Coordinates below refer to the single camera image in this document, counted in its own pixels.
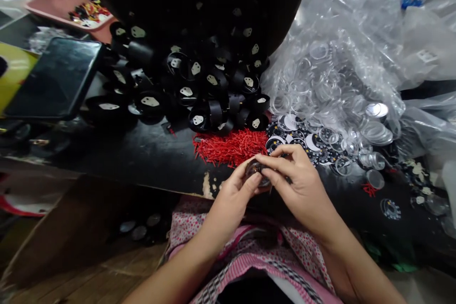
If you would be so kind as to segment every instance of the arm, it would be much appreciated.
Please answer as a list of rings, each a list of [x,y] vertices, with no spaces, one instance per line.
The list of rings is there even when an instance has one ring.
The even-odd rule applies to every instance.
[[[259,193],[260,173],[242,181],[249,161],[225,181],[199,232],[123,304],[181,304],[190,300],[238,228],[248,201]]]
[[[277,158],[283,154],[288,157]],[[405,304],[337,213],[317,170],[300,145],[281,145],[271,157],[257,155],[256,159],[270,167],[262,173],[319,243],[336,293],[344,302]]]

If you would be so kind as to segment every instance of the plastic lid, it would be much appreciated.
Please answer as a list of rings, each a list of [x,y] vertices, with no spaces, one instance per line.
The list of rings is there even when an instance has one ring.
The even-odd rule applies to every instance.
[[[366,172],[366,178],[374,189],[382,189],[385,186],[385,180],[380,172],[377,170],[369,170]]]

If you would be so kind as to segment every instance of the black table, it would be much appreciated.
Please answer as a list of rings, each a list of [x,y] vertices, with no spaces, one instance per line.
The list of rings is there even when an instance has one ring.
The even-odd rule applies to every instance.
[[[219,167],[195,158],[190,129],[168,133],[162,124],[134,123],[127,132],[91,130],[79,134],[72,150],[58,158],[40,160],[27,150],[1,150],[2,157],[20,157],[61,169],[182,194],[215,198],[222,181],[232,173],[226,165]],[[435,216],[423,208],[410,205],[409,186],[398,177],[385,175],[386,185],[375,197],[362,189],[365,183],[361,168],[349,177],[334,174],[329,167],[317,167],[331,201],[346,224],[359,231],[383,234],[410,241],[433,250],[456,250],[456,240],[448,237]],[[400,220],[386,218],[380,209],[384,198],[393,200],[402,212]],[[252,208],[269,214],[288,213],[276,191],[253,198]]]

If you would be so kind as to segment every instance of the pink tray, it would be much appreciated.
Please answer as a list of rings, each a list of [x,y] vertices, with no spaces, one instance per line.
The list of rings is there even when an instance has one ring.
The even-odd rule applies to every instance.
[[[74,11],[76,6],[88,1],[89,0],[31,0],[26,4],[25,8],[39,16],[58,21],[90,33],[94,38],[101,42],[111,43],[112,36],[109,32],[109,25],[116,21],[113,15],[110,15],[105,21],[92,28],[81,26],[69,19],[69,12]]]

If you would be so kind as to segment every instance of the small electronic component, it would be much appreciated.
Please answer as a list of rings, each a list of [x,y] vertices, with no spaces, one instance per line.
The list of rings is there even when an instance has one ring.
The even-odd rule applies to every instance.
[[[247,180],[250,176],[252,176],[254,173],[261,172],[263,169],[267,168],[267,166],[261,164],[259,161],[256,159],[251,160],[246,168],[246,176],[245,180]],[[258,186],[259,188],[265,188],[271,185],[271,182],[269,181],[269,178],[264,177],[260,182],[260,185]]]

